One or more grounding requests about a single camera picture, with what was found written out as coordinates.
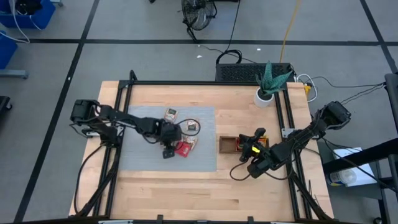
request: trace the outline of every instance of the wire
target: wire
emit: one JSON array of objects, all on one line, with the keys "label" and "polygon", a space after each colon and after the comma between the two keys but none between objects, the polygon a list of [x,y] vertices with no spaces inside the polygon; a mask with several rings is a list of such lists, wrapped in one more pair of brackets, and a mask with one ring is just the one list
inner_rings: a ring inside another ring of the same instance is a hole
[{"label": "wire", "polygon": [[32,15],[30,15],[30,16],[29,16],[29,18],[30,18],[30,21],[32,21],[32,23],[33,23],[33,26],[35,26],[35,27],[36,27],[36,29],[38,29],[38,30],[41,30],[41,29],[40,29],[40,27],[38,27],[38,26],[36,25],[36,23],[35,23],[35,22],[33,22]]},{"label": "wire", "polygon": [[301,74],[301,75],[299,75],[299,76],[297,77],[297,79],[300,79],[300,77],[302,77],[302,76],[307,77],[307,78],[311,81],[312,86],[313,86],[313,89],[315,90],[315,96],[314,96],[311,100],[308,100],[308,101],[307,101],[307,102],[309,103],[309,102],[314,101],[314,100],[318,97],[318,90],[317,90],[317,88],[316,88],[314,82],[312,81],[312,79],[311,79],[311,77],[310,77],[309,75],[307,75],[307,74]]},{"label": "wire", "polygon": [[98,148],[96,148],[90,155],[87,156],[87,158],[83,161],[83,163],[80,166],[79,173],[77,174],[75,196],[73,198],[73,208],[75,209],[75,213],[76,214],[78,213],[78,208],[77,208],[77,202],[76,201],[77,201],[77,193],[78,193],[78,189],[79,189],[79,182],[80,182],[81,172],[82,172],[86,162],[88,161],[88,159],[91,158],[92,156],[94,156],[94,154],[96,154],[104,145],[105,145],[105,143],[104,144],[100,144]]},{"label": "wire", "polygon": [[75,123],[69,124],[69,127],[71,127],[78,135],[83,136],[84,138],[87,138],[87,139],[88,139],[87,136],[85,136],[84,134],[78,132],[77,129],[76,129],[75,127],[73,127],[74,125],[76,125],[76,124],[75,124]]},{"label": "wire", "polygon": [[294,19],[295,19],[295,17],[296,17],[296,14],[297,14],[297,11],[299,10],[300,5],[301,5],[301,0],[297,0],[297,1],[296,1],[296,6],[294,7],[294,11],[293,11],[292,18],[291,18],[291,20],[290,20],[289,26],[287,27],[287,30],[286,30],[286,33],[285,33],[284,42],[283,42],[283,44],[282,44],[282,50],[280,50],[279,63],[282,63],[282,58],[283,58],[283,56],[284,56],[284,50],[285,50],[286,39],[287,39],[287,36],[288,36],[288,34],[289,34],[289,32],[290,32],[290,29],[292,28],[292,25],[293,25],[293,23],[294,23]]},{"label": "wire", "polygon": [[16,16],[15,16],[15,0],[12,0],[12,6],[10,6],[10,7],[12,7],[12,16],[14,17],[15,25],[17,26],[19,32],[27,39],[27,41],[26,41],[26,40],[15,39],[15,38],[10,37],[10,36],[8,36],[8,35],[6,35],[6,34],[3,34],[2,32],[0,32],[0,34],[3,35],[3,36],[5,36],[5,37],[7,37],[7,38],[9,38],[9,39],[11,39],[11,40],[15,40],[15,41],[18,41],[18,42],[22,42],[22,43],[29,44],[29,43],[30,43],[30,39],[28,38],[28,36],[25,35],[25,33],[24,33],[24,32],[21,30],[21,28],[19,27],[19,24],[18,24],[18,22],[17,22],[17,18],[16,18]]},{"label": "wire", "polygon": [[332,142],[330,142],[330,141],[327,140],[327,139],[324,139],[324,138],[322,138],[322,139],[324,140],[324,142],[325,142],[326,146],[328,147],[328,149],[329,149],[335,156],[337,156],[337,157],[339,157],[340,159],[342,159],[343,161],[346,161],[347,163],[351,164],[351,165],[354,166],[355,168],[357,168],[357,169],[359,169],[360,171],[362,171],[364,174],[370,176],[372,179],[374,179],[374,180],[375,180],[378,184],[380,184],[381,186],[383,186],[383,187],[385,187],[385,188],[387,188],[387,189],[390,189],[390,190],[392,190],[393,192],[395,192],[395,193],[398,194],[398,191],[397,191],[397,190],[393,189],[392,187],[388,186],[388,185],[385,184],[384,182],[382,182],[382,181],[380,181],[379,179],[375,178],[373,175],[371,175],[370,173],[368,173],[368,172],[366,172],[365,170],[363,170],[362,168],[360,168],[360,167],[359,167],[358,165],[356,165],[354,162],[351,162],[350,160],[348,160],[348,159],[346,159],[346,158],[340,156],[339,154],[335,153],[334,150],[328,145],[328,143],[330,143],[330,144],[332,144],[332,145],[335,145],[335,144],[333,144]]},{"label": "wire", "polygon": [[239,12],[239,7],[241,6],[241,0],[238,0],[238,7],[236,8],[236,15],[235,15],[235,20],[234,20],[234,26],[232,27],[232,33],[231,33],[231,37],[229,38],[229,43],[228,43],[228,47],[225,49],[224,52],[226,52],[229,49],[229,46],[231,45],[232,42],[232,36],[234,35],[234,31],[235,31],[235,24],[236,24],[236,20],[238,18],[238,12]]},{"label": "wire", "polygon": [[368,89],[368,90],[365,90],[365,91],[360,92],[360,93],[363,93],[363,92],[366,92],[366,91],[369,91],[369,90],[370,90],[369,92],[364,93],[364,94],[362,94],[362,95],[359,95],[359,93],[357,93],[356,95],[359,95],[359,96],[357,96],[357,97],[355,97],[355,98],[354,98],[354,96],[356,96],[356,95],[354,95],[354,96],[352,96],[352,97],[349,97],[349,98],[345,99],[344,102],[342,102],[341,104],[342,104],[342,105],[346,105],[346,104],[349,103],[350,101],[356,100],[356,99],[358,99],[358,98],[361,97],[361,96],[368,95],[368,94],[370,94],[370,93],[372,93],[372,92],[374,92],[374,91],[376,91],[376,90],[379,90],[379,89],[381,89],[381,88],[383,88],[383,87],[384,87],[384,85],[375,86],[375,87],[373,87],[373,88],[371,88],[371,89]]},{"label": "wire", "polygon": [[236,180],[236,181],[244,181],[244,180],[246,180],[247,178],[250,177],[250,174],[248,174],[247,176],[243,177],[242,179],[237,179],[237,178],[235,178],[235,177],[232,176],[232,171],[234,171],[237,167],[239,167],[239,166],[241,166],[241,165],[243,165],[243,164],[245,164],[245,163],[247,163],[247,161],[246,161],[246,162],[242,162],[242,163],[240,163],[240,164],[238,164],[238,165],[232,167],[231,171],[229,172],[229,176],[230,176],[233,180]]},{"label": "wire", "polygon": [[318,156],[321,156],[321,154],[320,154],[319,152],[317,152],[317,151],[315,151],[315,150],[313,150],[313,149],[309,149],[309,148],[307,148],[307,147],[305,147],[304,149],[307,150],[307,151],[313,152],[313,153],[315,153],[315,154],[318,154]]},{"label": "wire", "polygon": [[[222,50],[211,49],[211,48],[209,48],[209,47],[207,47],[207,46],[205,46],[205,45],[203,45],[203,44],[198,44],[198,47],[204,47],[204,48],[206,48],[207,50],[215,50],[215,51],[218,51],[218,52],[220,52],[220,53],[224,53]],[[236,57],[236,58],[239,58],[239,56],[236,56],[235,54],[228,53],[228,55],[234,56],[234,57]],[[244,58],[244,57],[242,57],[242,59],[243,59],[243,60],[247,60],[248,62],[251,62],[251,63],[257,63],[257,62],[254,62],[254,61],[252,61],[252,60],[250,60],[250,59],[247,59],[247,58]]]},{"label": "wire", "polygon": [[331,142],[331,141],[329,141],[329,140],[327,140],[327,139],[325,139],[325,138],[322,138],[322,139],[328,141],[330,144],[332,144],[332,145],[334,145],[334,146],[336,146],[336,147],[340,147],[340,148],[344,148],[344,149],[346,149],[346,150],[349,150],[349,151],[352,152],[352,153],[362,152],[362,150],[360,150],[360,149],[356,149],[356,148],[349,147],[349,146],[343,146],[343,145],[335,144],[335,143],[333,143],[333,142]]},{"label": "wire", "polygon": [[289,173],[286,175],[286,177],[283,177],[283,178],[279,178],[279,177],[270,175],[270,174],[267,173],[267,172],[264,172],[264,173],[265,173],[266,175],[268,175],[269,177],[272,177],[272,178],[275,179],[275,180],[287,180],[287,179],[293,174],[293,165],[291,166],[291,169],[290,169]]},{"label": "wire", "polygon": [[328,82],[328,84],[329,84],[330,86],[335,87],[335,88],[360,88],[360,87],[378,86],[378,85],[381,85],[381,84],[384,83],[384,82],[382,82],[382,83],[378,83],[378,84],[355,85],[355,86],[336,86],[336,85],[331,84],[331,82],[330,82],[327,78],[325,78],[325,77],[323,77],[323,76],[313,77],[312,80],[317,79],[317,78],[321,78],[321,79],[325,80],[326,82]]},{"label": "wire", "polygon": [[145,139],[145,141],[148,142],[149,144],[156,144],[156,143],[159,142],[158,140],[155,140],[154,142],[151,142],[150,140],[147,139],[146,136],[142,136],[142,137],[143,137],[143,138]]},{"label": "wire", "polygon": [[181,133],[182,133],[183,135],[186,135],[186,136],[197,136],[197,135],[199,134],[199,132],[200,132],[200,123],[199,123],[199,121],[197,121],[197,120],[195,120],[195,119],[192,119],[192,118],[188,118],[188,119],[184,119],[184,120],[178,122],[177,124],[181,124],[181,123],[183,123],[183,122],[185,122],[185,121],[194,121],[194,122],[196,122],[196,123],[198,124],[198,131],[197,131],[195,134],[187,134],[187,133],[184,133],[184,132],[182,132],[182,131],[181,131]]}]

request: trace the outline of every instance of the fan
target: fan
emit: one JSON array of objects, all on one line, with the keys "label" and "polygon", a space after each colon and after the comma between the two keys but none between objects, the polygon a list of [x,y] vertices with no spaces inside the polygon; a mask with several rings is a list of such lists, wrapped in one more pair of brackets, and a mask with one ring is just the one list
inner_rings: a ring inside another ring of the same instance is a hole
[{"label": "fan", "polygon": [[213,0],[181,0],[181,4],[184,15],[182,22],[187,25],[189,36],[196,41],[192,29],[202,30],[209,25],[211,19],[217,15],[216,4]]}]

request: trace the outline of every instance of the gray fabric mat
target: gray fabric mat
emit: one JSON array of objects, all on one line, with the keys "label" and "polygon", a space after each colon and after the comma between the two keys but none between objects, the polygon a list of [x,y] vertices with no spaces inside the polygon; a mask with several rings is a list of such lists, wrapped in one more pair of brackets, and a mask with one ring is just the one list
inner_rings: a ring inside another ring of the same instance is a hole
[{"label": "gray fabric mat", "polygon": [[[129,106],[129,114],[143,117],[163,118],[168,107],[164,106]],[[178,154],[163,159],[163,146],[148,144],[135,130],[127,128],[124,134],[120,158],[120,170],[157,170],[214,172],[217,169],[216,156],[216,121],[214,107],[181,107],[172,106],[178,111],[175,123],[183,119],[198,119],[201,130],[197,135],[198,142],[188,157]],[[186,122],[181,124],[183,132]]]}]

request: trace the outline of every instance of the brown box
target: brown box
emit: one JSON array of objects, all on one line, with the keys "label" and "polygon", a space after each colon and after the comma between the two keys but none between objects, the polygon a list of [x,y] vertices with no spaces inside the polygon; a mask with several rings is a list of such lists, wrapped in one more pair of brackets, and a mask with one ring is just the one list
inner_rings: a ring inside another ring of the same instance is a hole
[{"label": "brown box", "polygon": [[[241,150],[238,148],[238,137],[231,137],[231,136],[220,136],[220,153],[225,154],[241,154]],[[267,136],[262,136],[258,142],[264,147],[269,148],[269,142]]]},{"label": "brown box", "polygon": [[240,154],[236,149],[238,137],[220,136],[220,153]]}]

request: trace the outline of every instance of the small box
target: small box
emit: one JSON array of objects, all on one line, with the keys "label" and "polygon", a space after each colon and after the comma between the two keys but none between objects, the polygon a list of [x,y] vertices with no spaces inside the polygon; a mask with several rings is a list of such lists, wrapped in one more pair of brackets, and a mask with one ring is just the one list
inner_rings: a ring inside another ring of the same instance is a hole
[{"label": "small box", "polygon": [[185,136],[184,141],[192,145],[191,150],[196,146],[198,138],[196,136]]},{"label": "small box", "polygon": [[164,119],[167,121],[170,121],[171,123],[174,123],[175,119],[177,118],[178,111],[173,109],[173,108],[168,108],[166,110],[166,113],[164,114]]},{"label": "small box", "polygon": [[185,141],[179,141],[175,148],[175,153],[186,158],[189,152],[192,150],[193,146]]},{"label": "small box", "polygon": [[186,128],[185,128],[186,131],[197,132],[197,131],[199,130],[199,124],[198,124],[199,119],[194,118],[194,120],[189,119],[189,120],[187,121],[187,124],[186,124],[187,126],[186,126]]},{"label": "small box", "polygon": [[[262,136],[258,142],[264,147],[269,147],[267,136]],[[220,136],[219,152],[223,154],[241,154],[243,145],[239,137]]]}]

